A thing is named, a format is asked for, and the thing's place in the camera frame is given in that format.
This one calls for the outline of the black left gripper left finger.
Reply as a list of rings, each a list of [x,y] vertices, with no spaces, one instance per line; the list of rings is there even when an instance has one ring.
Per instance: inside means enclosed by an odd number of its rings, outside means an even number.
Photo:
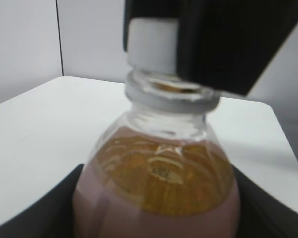
[[[33,205],[0,225],[0,238],[74,238],[72,199],[83,164]]]

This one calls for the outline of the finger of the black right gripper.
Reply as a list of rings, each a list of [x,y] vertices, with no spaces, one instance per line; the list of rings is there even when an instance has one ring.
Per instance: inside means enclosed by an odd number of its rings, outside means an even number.
[[[123,49],[128,51],[129,23],[133,18],[177,18],[178,0],[125,0]]]
[[[298,0],[182,0],[181,79],[246,95],[298,24]]]

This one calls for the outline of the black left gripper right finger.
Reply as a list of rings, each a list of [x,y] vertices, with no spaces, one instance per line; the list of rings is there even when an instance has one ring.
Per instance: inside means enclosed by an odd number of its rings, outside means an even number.
[[[298,213],[271,196],[237,167],[240,194],[237,238],[298,238]]]

